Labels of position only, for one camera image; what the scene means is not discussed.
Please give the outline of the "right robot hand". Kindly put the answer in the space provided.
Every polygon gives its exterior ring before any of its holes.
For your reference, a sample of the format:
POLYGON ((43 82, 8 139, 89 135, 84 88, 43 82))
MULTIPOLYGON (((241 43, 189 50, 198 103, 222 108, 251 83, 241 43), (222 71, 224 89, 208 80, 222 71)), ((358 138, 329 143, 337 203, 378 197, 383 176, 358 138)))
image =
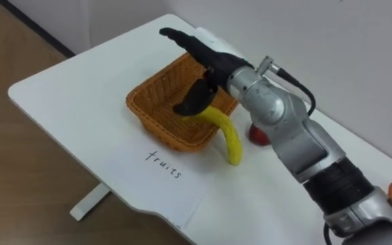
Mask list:
POLYGON ((173 111, 180 116, 195 116, 203 112, 215 98, 218 89, 227 90, 227 81, 234 71, 245 66, 252 67, 243 58, 217 52, 182 31, 165 27, 159 33, 175 41, 206 69, 203 77, 195 81, 184 99, 173 107, 173 111))

